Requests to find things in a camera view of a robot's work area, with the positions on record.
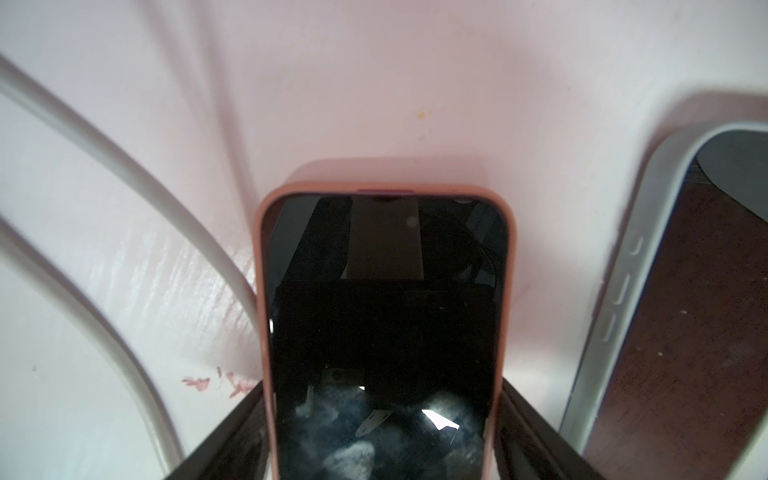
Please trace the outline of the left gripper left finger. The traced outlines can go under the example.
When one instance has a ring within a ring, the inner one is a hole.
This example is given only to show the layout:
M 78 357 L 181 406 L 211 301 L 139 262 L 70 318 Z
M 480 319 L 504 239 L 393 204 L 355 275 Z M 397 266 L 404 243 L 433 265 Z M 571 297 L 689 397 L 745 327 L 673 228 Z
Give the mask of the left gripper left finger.
M 269 451 L 263 387 L 259 382 L 167 479 L 264 479 Z

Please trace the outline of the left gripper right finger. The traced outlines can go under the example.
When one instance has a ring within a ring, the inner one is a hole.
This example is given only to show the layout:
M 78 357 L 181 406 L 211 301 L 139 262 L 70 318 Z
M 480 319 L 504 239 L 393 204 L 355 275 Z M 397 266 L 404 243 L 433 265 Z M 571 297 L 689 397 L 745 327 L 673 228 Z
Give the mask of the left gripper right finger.
M 499 400 L 494 456 L 502 480 L 603 480 L 506 380 Z

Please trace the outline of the phone with pink case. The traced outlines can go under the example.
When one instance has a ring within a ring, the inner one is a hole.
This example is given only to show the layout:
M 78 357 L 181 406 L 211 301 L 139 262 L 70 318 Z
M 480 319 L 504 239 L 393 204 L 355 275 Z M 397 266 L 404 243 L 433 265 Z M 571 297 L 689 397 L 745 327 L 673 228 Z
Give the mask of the phone with pink case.
M 288 184 L 256 217 L 275 479 L 485 479 L 515 224 L 469 185 Z

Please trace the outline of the phone with white case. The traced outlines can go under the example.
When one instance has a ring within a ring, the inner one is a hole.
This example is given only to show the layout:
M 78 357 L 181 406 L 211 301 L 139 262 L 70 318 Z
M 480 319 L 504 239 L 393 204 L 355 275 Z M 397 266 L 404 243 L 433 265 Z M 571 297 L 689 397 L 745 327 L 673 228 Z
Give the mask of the phone with white case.
M 560 427 L 606 479 L 767 475 L 767 126 L 652 153 Z

